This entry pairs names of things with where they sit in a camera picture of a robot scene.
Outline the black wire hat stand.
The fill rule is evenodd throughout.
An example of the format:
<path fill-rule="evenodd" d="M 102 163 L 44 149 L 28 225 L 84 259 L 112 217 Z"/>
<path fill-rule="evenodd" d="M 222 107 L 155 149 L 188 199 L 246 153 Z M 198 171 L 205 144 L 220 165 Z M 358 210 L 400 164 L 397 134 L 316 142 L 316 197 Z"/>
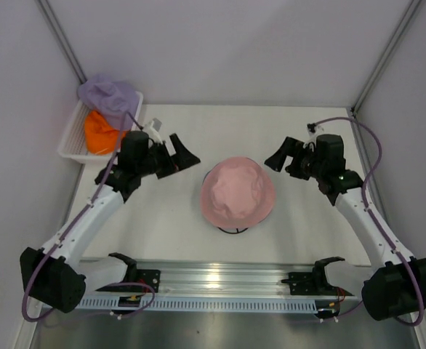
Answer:
<path fill-rule="evenodd" d="M 238 235 L 241 233 L 244 233 L 246 231 L 248 231 L 248 228 L 217 228 L 218 230 L 220 230 L 223 233 L 226 233 L 228 235 Z"/>

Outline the pink bucket hat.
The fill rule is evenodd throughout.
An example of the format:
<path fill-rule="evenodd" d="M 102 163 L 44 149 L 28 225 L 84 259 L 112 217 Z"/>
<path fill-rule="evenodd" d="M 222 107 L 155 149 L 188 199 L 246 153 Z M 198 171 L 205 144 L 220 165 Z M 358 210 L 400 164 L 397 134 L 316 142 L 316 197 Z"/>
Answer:
<path fill-rule="evenodd" d="M 217 228 L 252 228 L 266 219 L 275 202 L 272 180 L 248 157 L 221 161 L 201 186 L 201 213 Z"/>

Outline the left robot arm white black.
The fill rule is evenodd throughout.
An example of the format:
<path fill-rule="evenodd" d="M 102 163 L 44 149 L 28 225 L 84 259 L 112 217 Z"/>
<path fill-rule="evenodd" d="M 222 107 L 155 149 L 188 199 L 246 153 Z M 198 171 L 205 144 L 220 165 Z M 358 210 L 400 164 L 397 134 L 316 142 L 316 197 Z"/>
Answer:
<path fill-rule="evenodd" d="M 42 247 L 23 251 L 23 311 L 27 310 L 29 298 L 69 313 L 88 292 L 128 292 L 134 288 L 153 291 L 153 287 L 139 282 L 137 261 L 131 257 L 115 252 L 86 267 L 79 262 L 105 222 L 141 186 L 144 177 L 155 175 L 162 179 L 200 164 L 200 158 L 176 134 L 169 139 L 174 153 L 169 152 L 164 141 L 158 143 L 146 132 L 127 132 L 107 167 L 95 178 L 95 191 L 84 208 Z"/>

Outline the purple bucket hat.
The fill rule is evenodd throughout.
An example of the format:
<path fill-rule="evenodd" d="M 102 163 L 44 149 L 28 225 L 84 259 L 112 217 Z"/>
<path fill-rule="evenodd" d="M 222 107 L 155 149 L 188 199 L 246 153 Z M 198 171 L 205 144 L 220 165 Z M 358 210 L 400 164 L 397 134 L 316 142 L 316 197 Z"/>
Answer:
<path fill-rule="evenodd" d="M 79 86 L 77 94 L 87 107 L 111 117 L 125 113 L 134 116 L 140 101 L 138 92 L 131 84 L 103 73 L 94 75 Z"/>

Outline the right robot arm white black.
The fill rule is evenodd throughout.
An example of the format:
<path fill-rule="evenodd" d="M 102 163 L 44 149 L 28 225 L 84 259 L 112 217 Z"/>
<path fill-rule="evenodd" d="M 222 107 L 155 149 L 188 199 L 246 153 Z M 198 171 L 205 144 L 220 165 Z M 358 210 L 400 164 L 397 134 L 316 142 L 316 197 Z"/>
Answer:
<path fill-rule="evenodd" d="M 359 174 L 346 167 L 339 135 L 323 134 L 304 143 L 286 137 L 265 165 L 300 180 L 313 178 L 330 204 L 345 218 L 361 242 L 372 268 L 365 276 L 341 257 L 319 260 L 313 288 L 327 294 L 340 287 L 360 299 L 376 321 L 394 318 L 418 326 L 426 308 L 426 258 L 417 259 L 369 203 Z"/>

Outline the blue bucket hat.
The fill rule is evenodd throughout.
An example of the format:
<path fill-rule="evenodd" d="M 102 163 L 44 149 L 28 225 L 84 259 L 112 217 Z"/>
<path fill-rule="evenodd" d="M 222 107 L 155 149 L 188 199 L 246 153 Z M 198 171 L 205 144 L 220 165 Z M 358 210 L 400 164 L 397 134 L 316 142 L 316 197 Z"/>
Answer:
<path fill-rule="evenodd" d="M 203 178 L 203 180 L 202 180 L 202 183 L 203 182 L 205 182 L 205 180 L 207 179 L 207 177 L 209 176 L 209 173 L 210 173 L 210 171 L 208 171 L 206 174 L 205 174 L 205 176 L 204 176 L 204 178 Z"/>

